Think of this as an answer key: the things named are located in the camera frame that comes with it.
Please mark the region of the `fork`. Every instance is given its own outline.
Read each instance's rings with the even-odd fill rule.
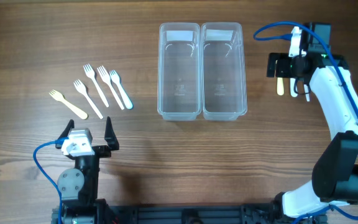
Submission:
[[[127,109],[132,109],[134,107],[134,105],[132,104],[127,93],[125,92],[124,88],[122,87],[121,79],[119,78],[119,75],[115,70],[110,71],[110,78],[111,78],[112,82],[117,85],[118,90],[121,94],[122,100],[124,101],[124,104],[127,107]]]
[[[88,93],[86,92],[86,86],[84,85],[84,83],[82,83],[81,80],[75,80],[74,86],[79,93],[81,93],[82,95],[85,96],[85,98],[88,100],[88,103],[92,106],[92,109],[96,112],[96,114],[99,116],[99,118],[103,119],[103,115],[100,113],[99,109],[93,103],[90,96],[88,96]]]
[[[107,99],[106,99],[105,95],[103,94],[102,89],[100,89],[100,86],[94,77],[96,75],[96,73],[94,72],[92,66],[90,64],[84,65],[84,71],[85,71],[86,76],[88,78],[92,79],[92,82],[96,86],[96,89],[98,90],[99,96],[100,96],[100,98],[102,98],[104,105],[106,105],[106,107],[109,107],[109,103],[107,102]]]
[[[79,109],[78,107],[72,105],[69,101],[65,99],[65,97],[59,93],[56,90],[52,90],[49,92],[49,95],[53,97],[56,101],[62,102],[64,105],[66,105],[69,109],[71,109],[77,116],[79,116],[81,119],[88,118],[88,114],[85,113],[83,110]]]
[[[100,74],[100,77],[102,78],[102,80],[110,87],[110,90],[112,92],[112,95],[114,96],[114,98],[116,99],[119,107],[123,110],[124,109],[124,105],[122,105],[121,100],[119,99],[116,91],[114,90],[114,88],[111,85],[111,79],[109,76],[109,73],[107,72],[107,70],[104,68],[104,66],[100,66],[98,68],[98,72]]]

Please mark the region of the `wooden table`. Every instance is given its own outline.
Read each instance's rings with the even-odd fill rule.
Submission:
[[[265,77],[270,52],[287,52],[282,40],[256,42],[270,22],[330,22],[332,50],[345,55],[358,93],[358,2],[193,1],[0,5],[0,223],[50,223],[56,190],[35,166],[34,149],[56,139],[70,119],[104,144],[100,120],[73,86],[81,79],[105,116],[112,117],[120,151],[101,161],[99,198],[110,205],[231,204],[268,202],[311,177],[330,142],[314,95],[276,94]],[[242,25],[248,112],[233,122],[167,122],[157,113],[158,28],[164,22],[234,21]],[[291,27],[265,35],[288,33]],[[134,103],[106,108],[82,65],[119,71]],[[89,113],[81,120],[48,92]],[[73,162],[48,147],[38,155],[54,180]],[[358,214],[358,206],[347,207]],[[338,212],[330,223],[350,223]]]

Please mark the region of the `white label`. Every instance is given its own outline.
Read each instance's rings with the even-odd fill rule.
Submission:
[[[167,31],[167,41],[193,41],[193,31],[170,30]]]
[[[230,41],[233,30],[206,30],[205,40],[226,40]]]

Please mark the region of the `plastic bin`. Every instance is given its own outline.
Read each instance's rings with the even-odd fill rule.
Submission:
[[[247,112],[241,25],[209,22],[201,27],[204,118],[232,121]]]
[[[160,26],[157,110],[163,119],[191,121],[201,113],[200,55],[198,24]]]

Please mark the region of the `wood grain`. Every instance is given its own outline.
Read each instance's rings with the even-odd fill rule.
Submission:
[[[358,93],[358,1],[192,1],[0,4],[0,223],[50,223],[55,189],[36,168],[32,153],[59,136],[69,119],[103,143],[100,120],[78,94],[80,78],[102,114],[112,117],[121,149],[101,161],[99,197],[110,205],[235,204],[268,202],[310,180],[330,142],[314,95],[278,96],[265,77],[270,52],[288,42],[256,42],[269,22],[323,21],[333,25],[332,50],[346,56]],[[164,22],[234,21],[242,25],[248,112],[234,122],[166,122],[157,113],[158,28]],[[265,35],[289,32],[289,27]],[[117,70],[134,103],[121,111],[103,106],[82,65]],[[56,89],[85,110],[76,117],[54,101]],[[58,150],[38,156],[53,179],[73,167]],[[358,206],[347,207],[358,214]],[[353,223],[330,213],[330,223]]]

